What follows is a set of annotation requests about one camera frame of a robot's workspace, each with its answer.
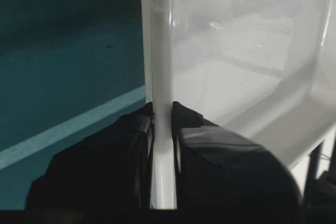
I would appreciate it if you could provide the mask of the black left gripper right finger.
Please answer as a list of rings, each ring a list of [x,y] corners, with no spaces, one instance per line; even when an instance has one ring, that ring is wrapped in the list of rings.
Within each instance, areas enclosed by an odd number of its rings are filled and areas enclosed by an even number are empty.
[[[177,205],[183,209],[298,211],[291,173],[269,150],[173,102]]]

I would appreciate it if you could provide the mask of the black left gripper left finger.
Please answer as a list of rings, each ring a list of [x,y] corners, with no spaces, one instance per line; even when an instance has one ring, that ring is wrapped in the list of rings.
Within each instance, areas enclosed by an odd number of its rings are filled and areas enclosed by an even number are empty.
[[[152,104],[56,154],[29,190],[27,209],[145,209],[150,202]]]

